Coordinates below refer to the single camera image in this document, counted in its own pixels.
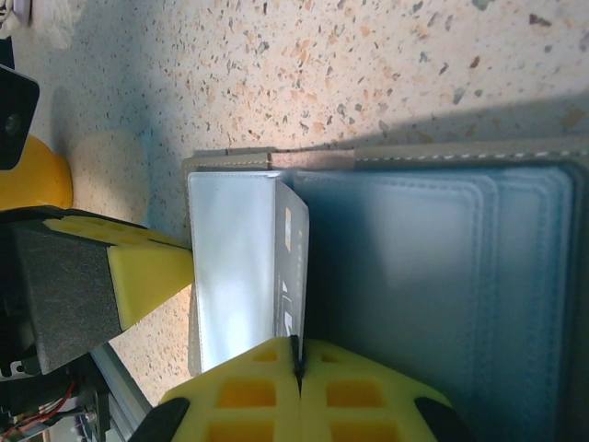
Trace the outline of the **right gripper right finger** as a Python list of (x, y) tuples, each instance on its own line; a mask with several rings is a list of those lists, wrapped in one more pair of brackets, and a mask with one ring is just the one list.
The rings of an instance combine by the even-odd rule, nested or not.
[(331, 343), (307, 340), (302, 442), (476, 442), (439, 391)]

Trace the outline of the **grey card holder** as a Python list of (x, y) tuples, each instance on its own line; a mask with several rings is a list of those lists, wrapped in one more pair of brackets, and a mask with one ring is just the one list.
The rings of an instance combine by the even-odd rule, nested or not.
[(589, 442), (589, 152), (188, 174), (200, 366), (273, 335), (275, 183), (306, 204), (302, 341), (447, 393), (490, 442)]

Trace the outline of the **beige cloth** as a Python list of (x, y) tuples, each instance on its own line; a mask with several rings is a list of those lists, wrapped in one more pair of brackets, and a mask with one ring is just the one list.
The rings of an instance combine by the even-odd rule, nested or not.
[(67, 49), (88, 0), (0, 0), (0, 41), (31, 30), (57, 49)]

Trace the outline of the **yellow bowl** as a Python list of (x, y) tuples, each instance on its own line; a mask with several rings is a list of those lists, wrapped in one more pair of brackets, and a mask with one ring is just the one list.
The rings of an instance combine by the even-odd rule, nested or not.
[(0, 211), (42, 205), (69, 209), (73, 196), (67, 160), (34, 135), (27, 137), (18, 163), (0, 170)]

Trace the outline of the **aluminium frame rail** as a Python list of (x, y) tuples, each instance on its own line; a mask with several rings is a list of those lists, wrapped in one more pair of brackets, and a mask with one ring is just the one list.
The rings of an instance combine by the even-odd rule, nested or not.
[(106, 441), (128, 442), (152, 406), (109, 343), (90, 354), (110, 390), (110, 430)]

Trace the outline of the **dark credit card white print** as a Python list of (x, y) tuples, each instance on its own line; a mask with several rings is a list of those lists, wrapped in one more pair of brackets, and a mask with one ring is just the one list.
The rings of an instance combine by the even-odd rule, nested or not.
[(275, 183), (273, 335), (304, 332), (309, 245), (309, 213), (286, 184)]

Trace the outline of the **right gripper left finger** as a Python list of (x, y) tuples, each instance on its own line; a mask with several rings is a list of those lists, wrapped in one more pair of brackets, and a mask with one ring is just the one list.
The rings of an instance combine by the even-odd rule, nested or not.
[(146, 416), (146, 442), (300, 442), (291, 340), (270, 339), (169, 390)]

